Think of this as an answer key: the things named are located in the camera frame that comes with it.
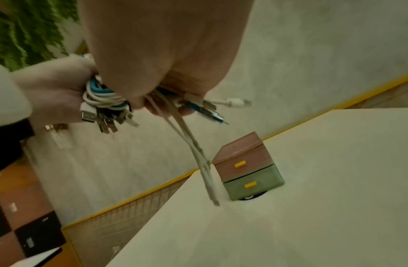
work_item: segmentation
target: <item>wire mesh panel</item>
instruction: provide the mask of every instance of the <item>wire mesh panel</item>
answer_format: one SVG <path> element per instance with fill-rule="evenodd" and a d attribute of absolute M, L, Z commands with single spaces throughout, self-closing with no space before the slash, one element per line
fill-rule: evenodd
<path fill-rule="evenodd" d="M 66 228 L 84 267 L 106 266 L 187 179 Z"/>

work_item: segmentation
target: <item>miniature drawer unit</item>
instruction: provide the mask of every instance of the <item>miniature drawer unit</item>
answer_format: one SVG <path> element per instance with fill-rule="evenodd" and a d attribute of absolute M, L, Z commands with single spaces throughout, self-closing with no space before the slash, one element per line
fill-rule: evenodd
<path fill-rule="evenodd" d="M 279 170 L 255 132 L 223 146 L 213 164 L 231 200 L 284 185 Z"/>

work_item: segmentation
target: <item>wall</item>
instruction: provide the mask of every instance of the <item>wall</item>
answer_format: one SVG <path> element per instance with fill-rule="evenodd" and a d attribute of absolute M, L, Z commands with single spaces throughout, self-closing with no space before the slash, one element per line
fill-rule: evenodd
<path fill-rule="evenodd" d="M 249 109 L 220 108 L 227 125 L 186 118 L 206 154 L 240 136 L 260 137 L 408 74 L 408 0 L 257 0 L 237 59 L 209 98 L 238 96 Z M 131 198 L 196 167 L 183 141 L 147 111 L 141 125 L 104 135 L 70 126 L 72 148 L 39 132 L 27 153 L 63 224 Z"/>

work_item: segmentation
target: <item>brown drawer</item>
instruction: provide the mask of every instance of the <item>brown drawer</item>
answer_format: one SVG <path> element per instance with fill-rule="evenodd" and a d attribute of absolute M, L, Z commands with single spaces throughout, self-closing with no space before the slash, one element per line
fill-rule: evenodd
<path fill-rule="evenodd" d="M 0 237 L 0 267 L 9 267 L 24 258 L 25 255 L 13 232 Z"/>
<path fill-rule="evenodd" d="M 31 166 L 15 162 L 0 171 L 0 194 L 29 187 L 37 183 L 37 176 Z"/>
<path fill-rule="evenodd" d="M 235 164 L 245 161 L 246 164 L 235 167 Z M 270 154 L 264 145 L 254 148 L 232 159 L 215 165 L 222 182 L 227 182 L 273 164 Z"/>
<path fill-rule="evenodd" d="M 39 183 L 0 194 L 0 206 L 13 230 L 53 211 Z"/>

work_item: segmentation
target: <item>leaves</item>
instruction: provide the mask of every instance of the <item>leaves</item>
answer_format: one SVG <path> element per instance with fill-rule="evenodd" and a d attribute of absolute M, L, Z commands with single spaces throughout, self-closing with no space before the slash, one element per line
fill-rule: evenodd
<path fill-rule="evenodd" d="M 50 60 L 49 46 L 67 54 L 59 23 L 78 21 L 76 0 L 8 0 L 11 12 L 0 11 L 0 64 L 9 70 Z"/>

